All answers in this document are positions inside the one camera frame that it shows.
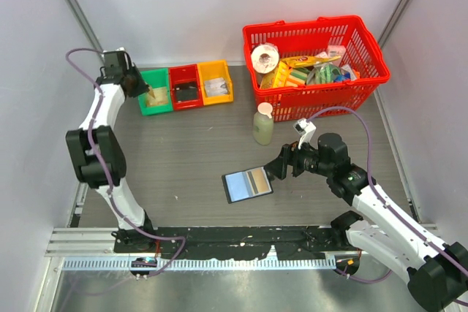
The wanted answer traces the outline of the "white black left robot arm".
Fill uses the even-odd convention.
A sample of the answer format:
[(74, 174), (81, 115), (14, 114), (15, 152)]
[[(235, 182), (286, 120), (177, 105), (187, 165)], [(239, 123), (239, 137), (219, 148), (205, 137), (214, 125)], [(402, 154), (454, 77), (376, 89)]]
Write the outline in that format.
[[(93, 52), (101, 56), (103, 66), (96, 79), (87, 75), (71, 55)], [(118, 221), (113, 233), (117, 243), (133, 245), (148, 252), (156, 244), (151, 220), (137, 203), (126, 180), (127, 162), (113, 127), (126, 99), (147, 93), (149, 87), (124, 48), (99, 52), (77, 48), (66, 54), (67, 62), (94, 88), (94, 99), (82, 124), (66, 133), (66, 144), (79, 182), (100, 194)]]

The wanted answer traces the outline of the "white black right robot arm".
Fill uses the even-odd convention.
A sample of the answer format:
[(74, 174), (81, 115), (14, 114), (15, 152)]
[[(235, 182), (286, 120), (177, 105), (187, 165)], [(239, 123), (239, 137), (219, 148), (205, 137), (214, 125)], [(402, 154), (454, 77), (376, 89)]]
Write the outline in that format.
[(321, 135), (315, 148), (285, 144), (265, 166), (280, 180), (288, 169), (295, 177), (303, 172), (325, 177), (331, 192), (352, 208), (332, 221), (333, 246), (373, 256), (400, 277), (424, 310), (441, 311), (467, 292), (467, 249), (445, 243), (402, 210), (367, 170), (351, 162), (340, 135)]

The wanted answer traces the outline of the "gold cards in green bin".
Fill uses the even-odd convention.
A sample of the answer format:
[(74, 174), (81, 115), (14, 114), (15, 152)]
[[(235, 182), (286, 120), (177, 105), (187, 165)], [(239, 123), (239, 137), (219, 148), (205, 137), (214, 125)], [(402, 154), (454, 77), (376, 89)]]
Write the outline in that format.
[(146, 100), (147, 107), (159, 107), (162, 105), (169, 104), (169, 99), (167, 97), (167, 89), (165, 87), (158, 87), (153, 88), (155, 100), (150, 104), (149, 101)]

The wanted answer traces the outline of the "black cards in red bin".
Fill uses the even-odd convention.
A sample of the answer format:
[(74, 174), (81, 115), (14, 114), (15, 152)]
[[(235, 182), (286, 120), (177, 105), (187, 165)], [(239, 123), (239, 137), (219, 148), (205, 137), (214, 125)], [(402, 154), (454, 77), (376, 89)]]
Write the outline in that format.
[(176, 84), (174, 92), (177, 102), (190, 102), (199, 98), (198, 86), (195, 81)]

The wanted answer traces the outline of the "white cards in yellow bin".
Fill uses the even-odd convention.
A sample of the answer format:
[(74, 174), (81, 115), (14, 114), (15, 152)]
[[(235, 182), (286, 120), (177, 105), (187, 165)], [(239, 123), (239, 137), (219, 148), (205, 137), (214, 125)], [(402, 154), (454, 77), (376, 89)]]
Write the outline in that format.
[(206, 80), (204, 89), (207, 97), (224, 96), (230, 93), (228, 83), (223, 77)]

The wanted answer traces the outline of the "green plastic bin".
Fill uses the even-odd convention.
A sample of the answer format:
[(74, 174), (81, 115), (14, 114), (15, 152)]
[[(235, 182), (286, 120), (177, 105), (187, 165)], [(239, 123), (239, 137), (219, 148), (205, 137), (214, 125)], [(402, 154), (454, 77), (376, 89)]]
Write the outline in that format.
[(142, 115), (150, 116), (172, 112), (173, 104), (170, 96), (168, 69), (143, 71), (141, 75), (150, 88), (148, 93), (144, 93), (138, 97)]

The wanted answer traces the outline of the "green liquid soap bottle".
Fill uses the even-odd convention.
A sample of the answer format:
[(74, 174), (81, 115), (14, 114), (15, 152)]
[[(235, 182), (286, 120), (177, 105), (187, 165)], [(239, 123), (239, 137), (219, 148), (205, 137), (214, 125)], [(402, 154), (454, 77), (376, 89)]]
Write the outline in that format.
[(273, 136), (273, 106), (262, 102), (253, 117), (253, 137), (261, 145), (271, 143)]

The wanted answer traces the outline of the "yellow plastic bin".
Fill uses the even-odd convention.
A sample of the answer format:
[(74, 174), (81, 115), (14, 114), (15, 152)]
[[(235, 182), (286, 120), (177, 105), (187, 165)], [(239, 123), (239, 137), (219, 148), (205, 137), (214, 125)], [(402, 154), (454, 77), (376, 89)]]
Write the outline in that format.
[(233, 83), (225, 60), (197, 64), (204, 105), (233, 102)]

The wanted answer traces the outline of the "yellow green sponge pack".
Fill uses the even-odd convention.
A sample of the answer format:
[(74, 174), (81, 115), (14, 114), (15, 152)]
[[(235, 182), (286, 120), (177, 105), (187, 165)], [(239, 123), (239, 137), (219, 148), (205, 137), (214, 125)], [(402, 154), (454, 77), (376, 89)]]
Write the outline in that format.
[(307, 68), (292, 68), (280, 61), (273, 75), (272, 88), (306, 85), (310, 71)]

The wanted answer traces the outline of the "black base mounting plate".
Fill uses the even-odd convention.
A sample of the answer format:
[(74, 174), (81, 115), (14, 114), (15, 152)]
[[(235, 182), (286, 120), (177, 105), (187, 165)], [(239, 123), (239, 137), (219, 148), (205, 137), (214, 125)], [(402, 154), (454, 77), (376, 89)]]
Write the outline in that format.
[(155, 235), (168, 237), (157, 242), (135, 230), (111, 232), (114, 251), (123, 253), (155, 253), (159, 249), (164, 259), (177, 251), (185, 237), (179, 259), (252, 261), (265, 259), (273, 248), (280, 260), (321, 259), (326, 251), (355, 251), (344, 233), (330, 227), (160, 227)]

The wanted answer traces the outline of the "green packaged item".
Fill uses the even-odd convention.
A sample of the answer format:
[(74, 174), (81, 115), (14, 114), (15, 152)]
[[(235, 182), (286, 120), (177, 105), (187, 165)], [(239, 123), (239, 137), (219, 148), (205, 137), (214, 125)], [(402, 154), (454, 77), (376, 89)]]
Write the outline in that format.
[(333, 64), (321, 64), (315, 66), (310, 73), (308, 73), (306, 84), (318, 85), (333, 83), (338, 76), (342, 75), (341, 69)]

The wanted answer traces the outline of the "yellow snack bag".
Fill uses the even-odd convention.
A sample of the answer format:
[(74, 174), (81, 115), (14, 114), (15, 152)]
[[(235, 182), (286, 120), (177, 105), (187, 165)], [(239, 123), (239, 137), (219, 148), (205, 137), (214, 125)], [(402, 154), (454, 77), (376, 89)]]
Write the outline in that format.
[(284, 62), (288, 67), (291, 68), (301, 68), (316, 66), (320, 64), (326, 64), (332, 61), (341, 59), (341, 56), (332, 56), (332, 57), (319, 57), (319, 56), (293, 56), (288, 58), (283, 58)]

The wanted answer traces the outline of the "white toilet paper roll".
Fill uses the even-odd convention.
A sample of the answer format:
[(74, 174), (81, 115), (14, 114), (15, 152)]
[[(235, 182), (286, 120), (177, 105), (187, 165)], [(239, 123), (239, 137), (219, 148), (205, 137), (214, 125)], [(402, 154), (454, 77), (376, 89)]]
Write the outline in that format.
[(251, 53), (251, 61), (255, 72), (263, 75), (272, 72), (279, 63), (277, 46), (271, 43), (258, 45)]

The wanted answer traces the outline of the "white pink carton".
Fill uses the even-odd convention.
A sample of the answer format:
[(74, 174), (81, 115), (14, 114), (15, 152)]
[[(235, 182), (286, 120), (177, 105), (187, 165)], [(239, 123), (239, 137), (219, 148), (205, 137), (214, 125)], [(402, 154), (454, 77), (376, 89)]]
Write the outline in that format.
[(329, 57), (343, 57), (347, 49), (343, 45), (329, 45), (327, 47), (327, 54)]

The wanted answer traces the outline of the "red shopping basket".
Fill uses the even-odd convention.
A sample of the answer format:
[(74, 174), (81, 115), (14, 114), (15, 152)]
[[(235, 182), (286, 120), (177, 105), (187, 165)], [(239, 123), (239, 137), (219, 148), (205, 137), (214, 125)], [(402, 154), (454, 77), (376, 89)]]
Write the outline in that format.
[[(276, 122), (308, 118), (326, 107), (338, 107), (338, 115), (343, 115), (347, 108), (357, 110), (379, 85), (390, 78), (380, 46), (357, 15), (247, 25), (243, 28), (243, 38), (254, 99), (258, 104), (272, 104)], [(342, 45), (346, 49), (343, 64), (350, 65), (360, 76), (352, 82), (261, 89), (251, 53), (263, 43), (275, 45), (282, 57), (312, 56), (329, 45)]]

